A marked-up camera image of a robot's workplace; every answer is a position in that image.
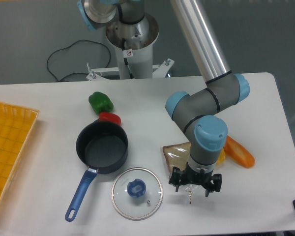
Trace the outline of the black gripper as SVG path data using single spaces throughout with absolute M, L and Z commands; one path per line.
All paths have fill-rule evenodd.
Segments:
M 208 197 L 210 193 L 220 192 L 222 186 L 222 175 L 212 175 L 212 171 L 205 173 L 204 170 L 196 172 L 188 165 L 183 171 L 178 167 L 173 167 L 172 173 L 169 177 L 169 184 L 175 187 L 175 192 L 178 192 L 179 187 L 182 185 L 201 185 L 206 190 L 205 196 Z

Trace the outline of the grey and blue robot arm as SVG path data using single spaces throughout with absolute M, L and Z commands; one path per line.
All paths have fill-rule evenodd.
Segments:
M 206 88 L 189 95 L 178 91 L 166 101 L 166 111 L 191 144 L 184 170 L 173 167 L 169 184 L 195 184 L 206 193 L 219 192 L 220 174 L 213 170 L 227 139 L 227 126 L 216 115 L 244 100 L 248 81 L 229 68 L 202 3 L 171 2 Z M 158 23 L 145 11 L 142 0 L 80 0 L 78 8 L 89 29 L 104 27 L 116 49 L 121 79 L 152 76 L 152 46 Z

